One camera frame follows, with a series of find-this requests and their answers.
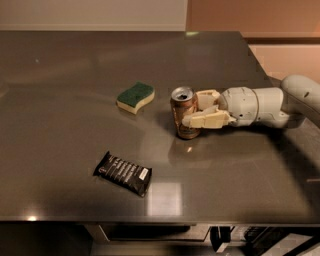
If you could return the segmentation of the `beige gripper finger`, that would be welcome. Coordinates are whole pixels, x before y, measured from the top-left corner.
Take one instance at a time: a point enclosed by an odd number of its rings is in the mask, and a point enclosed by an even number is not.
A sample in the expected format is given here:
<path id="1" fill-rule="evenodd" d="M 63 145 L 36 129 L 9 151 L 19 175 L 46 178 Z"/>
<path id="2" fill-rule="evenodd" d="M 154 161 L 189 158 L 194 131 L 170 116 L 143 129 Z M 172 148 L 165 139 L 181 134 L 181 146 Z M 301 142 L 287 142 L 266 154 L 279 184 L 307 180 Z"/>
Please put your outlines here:
<path id="1" fill-rule="evenodd" d="M 235 121 L 226 110 L 220 110 L 217 105 L 190 115 L 185 115 L 182 124 L 188 128 L 220 129 Z"/>
<path id="2" fill-rule="evenodd" d="M 203 111 L 217 104 L 220 93 L 214 89 L 196 92 L 198 98 L 198 109 Z"/>

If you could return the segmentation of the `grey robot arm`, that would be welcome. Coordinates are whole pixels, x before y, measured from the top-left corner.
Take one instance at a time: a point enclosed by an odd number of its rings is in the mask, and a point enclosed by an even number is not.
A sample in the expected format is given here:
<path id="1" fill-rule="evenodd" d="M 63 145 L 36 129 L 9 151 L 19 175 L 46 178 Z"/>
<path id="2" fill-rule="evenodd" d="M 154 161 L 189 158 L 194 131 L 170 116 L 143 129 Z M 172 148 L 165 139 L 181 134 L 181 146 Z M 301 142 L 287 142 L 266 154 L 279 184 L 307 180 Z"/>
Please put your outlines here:
<path id="1" fill-rule="evenodd" d="M 305 119 L 320 126 L 320 85 L 302 75 L 285 77 L 279 87 L 233 87 L 218 93 L 196 93 L 198 111 L 187 114 L 188 128 L 220 129 L 258 123 L 271 128 L 297 128 Z"/>

